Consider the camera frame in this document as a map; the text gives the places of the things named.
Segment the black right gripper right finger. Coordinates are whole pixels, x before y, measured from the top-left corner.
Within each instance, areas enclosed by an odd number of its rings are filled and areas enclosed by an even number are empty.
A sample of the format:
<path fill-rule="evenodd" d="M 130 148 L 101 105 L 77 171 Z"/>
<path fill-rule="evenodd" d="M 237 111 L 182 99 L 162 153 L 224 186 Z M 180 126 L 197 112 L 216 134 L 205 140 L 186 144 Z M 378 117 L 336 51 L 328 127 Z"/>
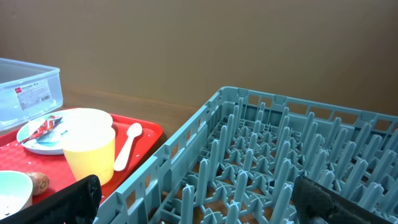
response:
<path fill-rule="evenodd" d="M 300 224 L 388 224 L 389 221 L 356 205 L 306 176 L 294 182 L 292 201 Z"/>

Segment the yellow plastic cup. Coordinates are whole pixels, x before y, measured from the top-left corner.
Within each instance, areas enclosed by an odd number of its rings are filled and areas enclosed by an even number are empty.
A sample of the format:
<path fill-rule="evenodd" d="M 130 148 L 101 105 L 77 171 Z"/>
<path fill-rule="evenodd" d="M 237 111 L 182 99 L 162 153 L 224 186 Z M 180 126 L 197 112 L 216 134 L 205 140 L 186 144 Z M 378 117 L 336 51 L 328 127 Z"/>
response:
<path fill-rule="evenodd" d="M 96 175 L 101 185 L 114 174 L 116 132 L 110 126 L 69 130 L 60 145 L 76 180 Z"/>

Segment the green bowl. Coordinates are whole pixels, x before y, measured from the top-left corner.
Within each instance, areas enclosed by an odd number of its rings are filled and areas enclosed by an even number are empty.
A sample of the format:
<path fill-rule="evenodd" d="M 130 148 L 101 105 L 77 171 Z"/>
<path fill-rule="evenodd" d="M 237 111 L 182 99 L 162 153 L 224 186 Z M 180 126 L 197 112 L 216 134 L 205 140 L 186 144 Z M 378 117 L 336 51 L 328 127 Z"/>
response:
<path fill-rule="evenodd" d="M 0 184 L 1 219 L 32 205 L 33 183 L 27 174 L 2 170 Z"/>

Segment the light blue plate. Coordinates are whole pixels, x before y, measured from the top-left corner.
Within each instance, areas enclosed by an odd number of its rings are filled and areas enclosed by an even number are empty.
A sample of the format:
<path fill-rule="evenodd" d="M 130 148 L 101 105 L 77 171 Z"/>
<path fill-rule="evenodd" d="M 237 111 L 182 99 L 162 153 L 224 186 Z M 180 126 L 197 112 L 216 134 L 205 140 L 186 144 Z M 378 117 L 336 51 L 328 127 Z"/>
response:
<path fill-rule="evenodd" d="M 90 129 L 99 127 L 111 127 L 113 125 L 112 116 L 102 110 L 93 108 L 73 108 L 67 110 L 61 110 L 49 114 L 45 114 L 41 117 L 35 118 L 30 121 L 38 121 L 40 119 L 47 119 L 49 116 L 62 116 L 63 122 L 66 124 L 67 132 L 74 131 L 77 129 Z M 17 142 L 29 137 L 28 134 L 28 123 L 23 125 L 17 132 Z M 52 144 L 41 144 L 36 140 L 30 140 L 28 142 L 20 144 L 22 147 L 30 152 L 41 154 L 41 155 L 62 155 L 63 151 L 61 148 L 60 141 Z"/>

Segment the red snack wrapper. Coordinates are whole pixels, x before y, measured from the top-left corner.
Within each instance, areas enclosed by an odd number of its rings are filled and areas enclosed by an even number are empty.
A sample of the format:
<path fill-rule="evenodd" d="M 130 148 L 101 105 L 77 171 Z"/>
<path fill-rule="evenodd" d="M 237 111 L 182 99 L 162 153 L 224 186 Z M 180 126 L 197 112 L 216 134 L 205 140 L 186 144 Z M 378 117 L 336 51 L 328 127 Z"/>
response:
<path fill-rule="evenodd" d="M 44 136 L 45 134 L 48 134 L 60 124 L 62 118 L 62 116 L 49 116 L 29 137 L 19 141 L 19 144 L 28 142 L 33 139 L 37 139 Z"/>

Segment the white plastic spoon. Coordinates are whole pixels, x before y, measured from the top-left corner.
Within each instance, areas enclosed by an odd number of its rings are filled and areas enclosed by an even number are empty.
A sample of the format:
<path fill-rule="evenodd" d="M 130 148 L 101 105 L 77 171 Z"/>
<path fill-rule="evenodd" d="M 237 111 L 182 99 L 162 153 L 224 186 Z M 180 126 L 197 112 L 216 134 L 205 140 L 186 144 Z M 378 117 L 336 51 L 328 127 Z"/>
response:
<path fill-rule="evenodd" d="M 139 123 L 134 123 L 127 129 L 126 134 L 127 139 L 114 162 L 114 171 L 116 172 L 120 172 L 126 168 L 132 144 L 134 139 L 142 134 L 142 126 Z"/>

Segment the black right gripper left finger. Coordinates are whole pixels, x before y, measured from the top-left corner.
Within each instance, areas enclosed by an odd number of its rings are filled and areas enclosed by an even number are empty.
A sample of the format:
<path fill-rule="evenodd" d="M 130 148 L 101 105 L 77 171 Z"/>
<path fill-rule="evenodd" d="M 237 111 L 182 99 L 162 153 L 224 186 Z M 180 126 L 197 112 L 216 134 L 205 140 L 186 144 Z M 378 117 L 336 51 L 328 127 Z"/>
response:
<path fill-rule="evenodd" d="M 1 224 L 88 224 L 93 223 L 102 199 L 98 176 L 89 175 L 31 205 Z"/>

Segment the carrot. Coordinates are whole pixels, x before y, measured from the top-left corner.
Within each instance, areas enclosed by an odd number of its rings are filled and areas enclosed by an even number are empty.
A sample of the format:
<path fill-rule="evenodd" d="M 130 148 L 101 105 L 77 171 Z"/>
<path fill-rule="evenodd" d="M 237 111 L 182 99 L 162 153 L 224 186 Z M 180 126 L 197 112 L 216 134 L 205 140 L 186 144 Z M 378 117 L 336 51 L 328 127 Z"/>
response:
<path fill-rule="evenodd" d="M 49 178 L 41 172 L 25 172 L 30 177 L 33 184 L 33 196 L 43 194 L 49 187 Z"/>

